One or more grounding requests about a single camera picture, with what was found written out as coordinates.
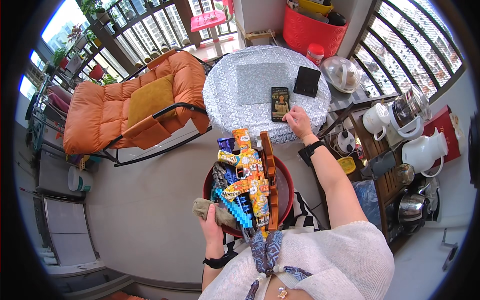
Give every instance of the mustard yellow pillow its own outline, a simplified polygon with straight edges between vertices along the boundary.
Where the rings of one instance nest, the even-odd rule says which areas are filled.
[[[128,110],[128,128],[173,104],[173,74],[159,78],[132,93]],[[175,110],[157,118],[162,121],[176,116]]]

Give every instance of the black wristwatch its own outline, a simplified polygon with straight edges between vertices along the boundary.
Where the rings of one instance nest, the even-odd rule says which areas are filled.
[[[237,256],[238,253],[232,252],[230,254],[225,253],[222,257],[220,258],[210,258],[210,259],[204,259],[203,264],[207,264],[207,266],[211,267],[212,269],[220,269],[223,268],[232,258]]]
[[[312,160],[310,159],[310,157],[315,152],[315,149],[322,146],[322,145],[325,145],[325,143],[323,141],[317,141],[317,142],[315,142],[311,145],[306,146],[303,149],[300,149],[300,151],[299,151],[300,157],[307,164],[307,166],[309,166],[309,167],[312,166]]]

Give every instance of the white knit sweater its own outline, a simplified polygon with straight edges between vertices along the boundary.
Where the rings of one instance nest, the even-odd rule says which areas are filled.
[[[244,248],[199,300],[245,299],[258,272],[250,247]],[[302,289],[314,299],[383,299],[394,272],[393,255],[384,236],[366,221],[309,233],[284,230],[277,264],[312,273],[300,282],[285,272],[276,276],[286,287]],[[255,300],[264,299],[269,281],[270,277],[260,283]]]

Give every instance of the orange comic-print toy gun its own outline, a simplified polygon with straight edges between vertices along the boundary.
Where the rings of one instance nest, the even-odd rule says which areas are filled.
[[[246,128],[232,131],[235,141],[240,148],[240,154],[235,155],[226,151],[218,151],[218,161],[232,165],[243,170],[240,180],[229,185],[222,192],[222,197],[233,201],[242,193],[249,192],[252,202],[253,214],[257,221],[257,227],[268,225],[270,212],[268,209],[268,180],[264,176],[262,159],[258,152],[252,148],[248,130]]]

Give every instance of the woman's left hand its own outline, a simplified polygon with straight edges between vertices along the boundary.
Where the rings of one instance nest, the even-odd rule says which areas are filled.
[[[223,249],[223,231],[222,228],[215,223],[215,209],[216,206],[210,204],[208,207],[207,220],[203,220],[201,217],[198,217],[198,220],[204,231],[207,247],[211,245],[222,245]]]

